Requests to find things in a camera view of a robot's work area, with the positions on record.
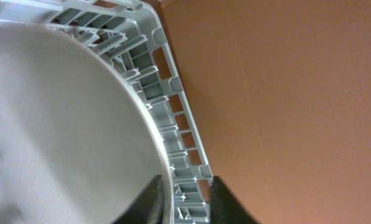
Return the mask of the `grey plate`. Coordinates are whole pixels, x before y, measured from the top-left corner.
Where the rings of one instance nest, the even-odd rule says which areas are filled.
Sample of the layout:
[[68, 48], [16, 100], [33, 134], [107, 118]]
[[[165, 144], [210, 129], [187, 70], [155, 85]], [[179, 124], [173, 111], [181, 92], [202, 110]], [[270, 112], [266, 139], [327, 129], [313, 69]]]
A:
[[158, 128], [129, 83], [58, 30], [0, 26], [0, 223], [113, 223], [162, 175]]

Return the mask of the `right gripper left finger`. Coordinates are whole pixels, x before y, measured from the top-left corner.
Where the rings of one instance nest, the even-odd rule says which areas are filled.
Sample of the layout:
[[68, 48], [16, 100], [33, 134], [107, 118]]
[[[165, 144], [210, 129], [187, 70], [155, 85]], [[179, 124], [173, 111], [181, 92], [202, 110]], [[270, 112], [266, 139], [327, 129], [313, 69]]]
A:
[[163, 224], [165, 201], [162, 175], [156, 175], [113, 224]]

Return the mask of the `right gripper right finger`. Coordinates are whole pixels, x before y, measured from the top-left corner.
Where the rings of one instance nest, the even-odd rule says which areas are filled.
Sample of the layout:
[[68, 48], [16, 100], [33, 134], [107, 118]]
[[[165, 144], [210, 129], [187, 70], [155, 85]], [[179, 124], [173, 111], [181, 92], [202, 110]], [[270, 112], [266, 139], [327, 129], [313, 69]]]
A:
[[211, 224], [260, 224], [232, 194], [225, 182], [214, 176], [210, 186]]

